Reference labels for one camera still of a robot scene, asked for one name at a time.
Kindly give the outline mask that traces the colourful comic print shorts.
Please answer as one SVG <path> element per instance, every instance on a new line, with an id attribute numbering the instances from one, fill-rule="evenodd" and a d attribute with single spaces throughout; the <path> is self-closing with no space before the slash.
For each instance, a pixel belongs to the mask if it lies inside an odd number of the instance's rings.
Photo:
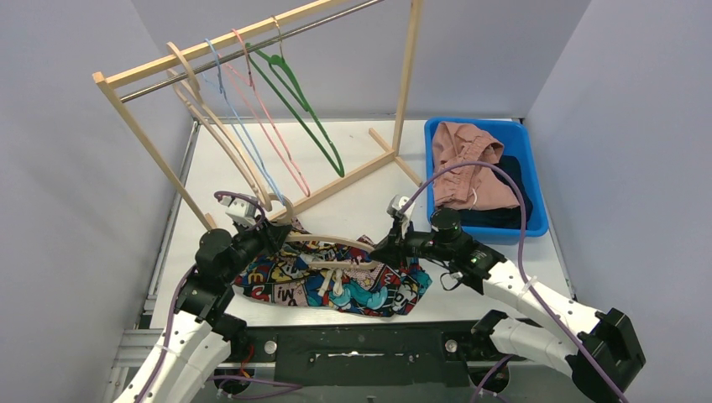
<path id="1" fill-rule="evenodd" d="M 367 264 L 367 252 L 343 243 L 287 242 L 272 255 L 261 254 L 234 284 L 256 301 L 277 306 L 332 308 L 367 317 L 405 316 L 432 284 L 416 258 L 392 267 L 314 268 L 318 261 Z"/>

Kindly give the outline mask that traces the dusty pink shorts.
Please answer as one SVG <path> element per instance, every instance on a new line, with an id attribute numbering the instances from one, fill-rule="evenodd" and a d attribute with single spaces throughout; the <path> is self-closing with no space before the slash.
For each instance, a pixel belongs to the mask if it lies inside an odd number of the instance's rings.
<path id="1" fill-rule="evenodd" d="M 492 169 L 463 165 L 471 161 L 496 165 L 503 153 L 500 141 L 472 123 L 440 122 L 432 138 L 434 173 L 453 169 L 432 183 L 435 206 L 476 211 L 520 206 L 513 190 Z"/>

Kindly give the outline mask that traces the light blue wire hanger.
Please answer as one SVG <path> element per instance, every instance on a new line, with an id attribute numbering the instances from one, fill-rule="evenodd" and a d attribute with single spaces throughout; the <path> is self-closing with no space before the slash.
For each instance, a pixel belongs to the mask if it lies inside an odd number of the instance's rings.
<path id="1" fill-rule="evenodd" d="M 234 105 L 230 102 L 230 100 L 228 98 L 227 90 L 223 83 L 222 67 L 220 66 L 220 63 L 219 63 L 220 55 L 217 53 L 216 49 L 214 48 L 212 42 L 209 39 L 204 39 L 204 41 L 208 44 L 208 47 L 210 48 L 210 50 L 212 52 L 213 59 L 216 63 L 217 89 L 218 89 L 219 93 L 222 95 L 224 102 L 226 103 L 226 105 L 229 107 L 229 109 L 233 113 L 233 116 L 237 120 L 238 125 L 240 127 L 240 131 L 238 131 L 237 127 L 232 123 L 231 126 L 233 127 L 233 131 L 237 134 L 240 142 L 245 147 L 245 149 L 248 151 L 250 158 L 256 164 L 259 172 L 263 175 L 263 177 L 266 179 L 268 185 L 270 186 L 271 190 L 277 196 L 277 200 L 279 202 L 283 202 L 285 199 L 284 199 L 282 192 L 280 191 L 279 187 L 275 184 L 275 180 L 272 177 L 272 175 L 266 169 L 262 155 L 259 152 L 259 149 L 256 146 L 256 144 L 254 143 L 254 140 L 253 140 L 252 136 L 250 135 L 250 132 L 245 127 L 242 118 L 239 116 Z"/>

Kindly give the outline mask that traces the beige wooden hanger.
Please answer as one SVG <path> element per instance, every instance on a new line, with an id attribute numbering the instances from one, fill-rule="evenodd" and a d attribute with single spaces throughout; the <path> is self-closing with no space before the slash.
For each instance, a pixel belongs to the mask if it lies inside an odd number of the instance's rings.
<path id="1" fill-rule="evenodd" d="M 200 84 L 196 74 L 189 72 L 190 63 L 180 50 L 172 43 L 167 42 L 166 48 L 176 57 L 187 75 L 185 80 L 172 84 L 175 94 L 184 103 L 194 118 L 207 127 L 208 132 L 222 148 L 240 175 L 245 179 L 250 190 L 257 197 L 259 204 L 268 212 L 272 210 L 270 191 L 264 183 L 264 176 L 259 172 L 256 164 L 250 158 L 247 150 L 238 143 L 238 138 L 232 134 L 227 126 L 220 121 L 211 108 L 203 101 L 200 93 Z"/>

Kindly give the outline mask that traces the green plastic hanger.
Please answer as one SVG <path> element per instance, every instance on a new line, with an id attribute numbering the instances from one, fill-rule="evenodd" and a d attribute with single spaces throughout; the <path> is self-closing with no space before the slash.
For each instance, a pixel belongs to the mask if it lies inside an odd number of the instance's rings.
<path id="1" fill-rule="evenodd" d="M 300 82 L 283 55 L 268 55 L 256 44 L 245 45 L 250 70 L 261 78 L 289 114 L 301 125 L 339 178 L 346 175 L 342 157 L 309 103 Z"/>

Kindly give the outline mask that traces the pink wire hanger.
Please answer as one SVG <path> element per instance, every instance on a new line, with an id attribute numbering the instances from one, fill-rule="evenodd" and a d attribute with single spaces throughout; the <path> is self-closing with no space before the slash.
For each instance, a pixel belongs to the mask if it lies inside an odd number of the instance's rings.
<path id="1" fill-rule="evenodd" d="M 308 185 L 308 182 L 306 180 L 306 177 L 303 175 L 301 168 L 299 165 L 294 161 L 291 151 L 289 146 L 287 145 L 286 141 L 284 140 L 280 130 L 276 127 L 275 121 L 270 115 L 269 109 L 265 106 L 262 97 L 259 94 L 259 91 L 255 85 L 254 82 L 254 77 L 253 77 L 253 71 L 252 71 L 252 64 L 248 55 L 247 51 L 247 45 L 245 44 L 244 40 L 242 39 L 242 36 L 236 29 L 232 29 L 232 33 L 235 35 L 235 37 L 238 39 L 238 42 L 240 43 L 242 50 L 245 52 L 244 54 L 244 59 L 245 59 L 245 64 L 247 66 L 247 72 L 246 76 L 241 74 L 236 68 L 234 68 L 232 65 L 230 65 L 228 62 L 225 62 L 224 65 L 228 68 L 228 70 L 231 72 L 231 76 L 229 78 L 230 82 L 233 85 L 233 88 L 236 90 L 236 92 L 243 98 L 244 104 L 248 107 L 249 111 L 252 113 L 253 117 L 257 121 L 258 125 L 260 126 L 264 136 L 267 138 L 267 140 L 270 142 L 270 145 L 272 149 L 276 152 L 277 156 L 280 158 L 282 164 L 284 167 L 288 170 L 290 173 L 293 181 L 297 184 L 299 189 L 301 190 L 302 194 L 304 196 L 310 196 L 311 195 L 311 188 Z M 252 93 L 254 94 L 254 98 L 256 101 L 259 103 L 259 106 L 264 114 L 264 117 L 267 119 L 269 122 L 272 131 L 274 134 L 277 136 L 277 139 L 279 141 L 280 146 L 277 145 L 273 137 L 271 136 L 270 132 L 267 130 L 267 128 L 263 125 L 262 120 L 260 119 L 258 113 L 254 110 L 253 105 L 250 101 L 247 100 L 247 97 L 245 96 L 244 92 L 242 89 L 238 86 L 237 84 L 237 79 L 242 81 L 245 86 L 249 87 L 252 90 Z"/>

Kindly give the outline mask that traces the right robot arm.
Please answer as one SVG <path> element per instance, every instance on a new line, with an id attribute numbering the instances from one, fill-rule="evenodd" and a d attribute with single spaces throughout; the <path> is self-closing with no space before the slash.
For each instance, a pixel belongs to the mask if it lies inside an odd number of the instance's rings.
<path id="1" fill-rule="evenodd" d="M 622 402 L 646 363 L 631 319 L 583 305 L 522 272 L 495 249 L 475 240 L 459 215 L 442 209 L 427 232 L 416 231 L 395 212 L 391 230 L 370 252 L 389 266 L 408 259 L 441 264 L 462 285 L 515 309 L 524 321 L 490 311 L 473 328 L 472 345 L 481 357 L 518 356 L 567 375 L 593 402 Z"/>

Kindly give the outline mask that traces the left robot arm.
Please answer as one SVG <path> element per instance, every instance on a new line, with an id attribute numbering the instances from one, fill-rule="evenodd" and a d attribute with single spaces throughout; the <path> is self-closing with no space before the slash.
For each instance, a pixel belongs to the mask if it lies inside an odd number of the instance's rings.
<path id="1" fill-rule="evenodd" d="M 292 226 L 262 222 L 232 235 L 205 232 L 195 263 L 171 299 L 165 328 L 118 402 L 190 402 L 227 358 L 249 345 L 246 322 L 226 312 L 238 275 L 261 254 L 281 250 Z"/>

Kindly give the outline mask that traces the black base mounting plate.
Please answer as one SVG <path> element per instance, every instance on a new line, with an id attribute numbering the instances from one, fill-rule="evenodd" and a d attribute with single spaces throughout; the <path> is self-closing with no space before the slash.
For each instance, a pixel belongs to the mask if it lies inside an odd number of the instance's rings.
<path id="1" fill-rule="evenodd" d="M 465 387 L 502 358 L 473 321 L 247 327 L 214 376 L 268 370 L 301 386 Z"/>

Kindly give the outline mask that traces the blue plastic bin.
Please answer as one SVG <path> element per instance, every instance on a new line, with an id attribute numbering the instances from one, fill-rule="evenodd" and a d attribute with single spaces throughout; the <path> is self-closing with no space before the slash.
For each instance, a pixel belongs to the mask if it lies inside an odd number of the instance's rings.
<path id="1" fill-rule="evenodd" d="M 490 120 L 475 118 L 455 118 L 455 117 L 434 117 L 424 123 L 424 141 L 427 176 L 432 176 L 434 172 L 434 159 L 432 157 L 432 138 L 440 122 L 472 123 L 478 128 L 490 133 L 495 139 L 504 145 L 504 156 L 517 158 L 521 167 L 520 188 L 526 192 L 531 201 L 531 209 L 527 209 L 527 214 L 531 215 L 526 224 L 527 238 L 540 238 L 548 233 L 549 221 L 546 206 L 543 200 L 540 183 L 537 175 L 536 162 L 531 150 L 529 133 L 525 126 L 511 120 Z M 427 216 L 435 211 L 435 204 L 432 192 L 432 184 L 423 192 L 427 200 Z M 468 226 L 462 224 L 463 230 L 472 235 L 475 239 L 484 243 L 513 244 L 519 240 L 520 229 L 493 228 L 481 226 Z"/>

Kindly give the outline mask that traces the metal hanging rod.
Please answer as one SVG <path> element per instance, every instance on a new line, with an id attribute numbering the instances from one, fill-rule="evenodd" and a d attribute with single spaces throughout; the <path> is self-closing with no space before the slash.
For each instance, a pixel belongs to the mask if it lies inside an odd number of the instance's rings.
<path id="1" fill-rule="evenodd" d="M 278 36 L 274 36 L 272 38 L 263 40 L 261 42 L 258 42 L 257 44 L 252 44 L 246 50 L 237 50 L 231 54 L 219 57 L 217 59 L 217 61 L 212 61 L 212 62 L 205 63 L 203 65 L 199 65 L 196 69 L 191 70 L 191 73 L 202 73 L 204 71 L 211 70 L 212 68 L 217 68 L 217 67 L 221 66 L 222 64 L 228 63 L 231 60 L 235 60 L 237 58 L 244 57 L 248 53 L 253 53 L 253 52 L 256 52 L 257 50 L 261 50 L 265 47 L 276 44 L 280 39 L 289 39 L 289 38 L 297 36 L 299 34 L 303 34 L 309 30 L 315 29 L 315 28 L 320 27 L 324 24 L 329 24 L 332 21 L 336 21 L 340 18 L 344 18 L 352 13 L 360 12 L 363 9 L 372 7 L 375 4 L 382 3 L 382 2 L 383 2 L 383 0 L 371 0 L 371 1 L 359 3 L 357 5 L 352 6 L 351 8 L 347 8 L 341 12 L 331 14 L 327 17 L 318 19 L 317 21 L 312 22 L 310 24 L 302 25 L 301 27 L 287 31 L 285 34 L 279 34 Z M 137 90 L 135 92 L 129 93 L 129 94 L 121 97 L 120 102 L 121 103 L 130 102 L 134 99 L 138 99 L 140 97 L 146 96 L 152 92 L 156 92 L 159 89 L 170 86 L 170 85 L 177 83 L 179 81 L 184 81 L 187 78 L 188 78 L 188 74 L 186 72 L 180 73 L 177 76 L 169 77 L 163 81 L 155 83 L 152 86 L 147 86 L 147 87 L 141 88 L 140 90 Z"/>

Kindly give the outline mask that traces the wooden clothes rack frame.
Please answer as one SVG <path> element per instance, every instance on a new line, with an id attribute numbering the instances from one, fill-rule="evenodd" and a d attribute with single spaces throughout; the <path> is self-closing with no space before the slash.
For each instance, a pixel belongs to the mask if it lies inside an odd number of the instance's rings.
<path id="1" fill-rule="evenodd" d="M 242 27 L 241 29 L 238 29 L 238 32 L 242 36 L 242 39 L 250 39 L 275 29 L 278 31 L 278 34 L 276 35 L 278 36 L 279 34 L 285 34 L 287 32 L 280 30 L 282 26 L 302 20 L 312 16 L 313 14 L 335 8 L 337 5 L 338 2 L 336 1 L 314 1 Z M 406 107 L 411 86 L 411 76 L 416 55 L 417 38 L 421 22 L 422 7 L 423 3 L 421 1 L 412 1 L 410 3 L 410 16 L 406 34 L 405 54 L 402 64 L 400 89 L 391 142 L 385 142 L 385 140 L 374 129 L 371 129 L 369 131 L 369 135 L 382 148 L 382 155 L 359 166 L 355 170 L 346 173 L 344 178 L 337 178 L 322 188 L 312 192 L 310 196 L 305 196 L 301 200 L 297 201 L 294 205 L 296 213 L 301 213 L 315 207 L 317 204 L 326 201 L 328 198 L 335 196 L 339 192 L 344 191 L 348 187 L 356 184 L 358 181 L 361 181 L 391 163 L 398 164 L 401 170 L 416 185 L 419 186 L 422 184 L 418 174 L 403 160 L 400 153 L 403 126 L 406 117 Z M 214 39 L 210 39 L 210 41 L 216 50 L 238 43 L 238 39 L 233 33 L 223 34 Z M 189 63 L 191 60 L 208 55 L 211 52 L 206 42 L 195 44 L 192 47 L 180 51 L 187 58 Z M 201 225 L 205 229 L 211 230 L 216 227 L 211 217 L 201 210 L 193 197 L 190 195 L 189 191 L 179 182 L 177 174 L 168 166 L 163 156 L 150 140 L 148 134 L 141 128 L 137 119 L 128 109 L 126 105 L 127 103 L 120 102 L 120 98 L 129 93 L 135 92 L 147 86 L 152 86 L 155 83 L 172 76 L 177 76 L 183 72 L 185 72 L 184 68 L 179 64 L 179 61 L 175 56 L 169 53 L 167 56 L 152 60 L 132 69 L 117 73 L 113 76 L 105 77 L 100 71 L 98 71 L 94 73 L 92 77 L 95 84 L 99 87 L 106 99 L 112 104 L 113 108 L 118 112 L 121 119 L 128 125 L 136 139 L 143 145 L 144 149 L 159 166 L 175 190 L 178 191 L 182 197 L 182 201 L 188 205 Z"/>

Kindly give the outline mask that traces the aluminium table frame rail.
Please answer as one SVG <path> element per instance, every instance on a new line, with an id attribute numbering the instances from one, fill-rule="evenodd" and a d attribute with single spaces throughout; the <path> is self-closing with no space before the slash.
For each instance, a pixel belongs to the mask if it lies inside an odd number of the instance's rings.
<path id="1" fill-rule="evenodd" d="M 193 118 L 191 121 L 191 130 L 188 134 L 185 153 L 182 157 L 178 174 L 179 182 L 182 185 L 186 183 L 187 176 L 190 172 L 191 162 L 194 155 L 196 139 L 200 126 L 201 124 L 197 121 L 197 119 Z M 157 302 L 158 294 L 160 292 L 160 282 L 164 272 L 165 258 L 170 248 L 170 242 L 175 229 L 175 220 L 177 219 L 178 213 L 180 212 L 181 200 L 182 197 L 180 196 L 178 191 L 175 191 L 170 203 L 170 210 L 166 218 L 159 252 L 154 263 L 152 276 L 147 289 L 147 295 L 144 298 L 144 301 L 140 307 L 136 322 L 133 324 L 132 328 L 126 329 L 123 332 L 123 336 L 128 336 L 129 332 L 133 330 L 144 330 L 149 328 L 150 320 L 153 317 L 155 303 Z M 127 378 L 129 373 L 129 367 L 120 366 L 118 363 L 119 354 L 121 353 L 122 348 L 122 345 L 119 345 L 116 357 L 111 367 L 109 377 L 107 379 L 107 383 L 105 384 L 105 389 L 103 391 L 101 402 L 113 402 L 121 394 L 123 388 L 128 385 Z"/>

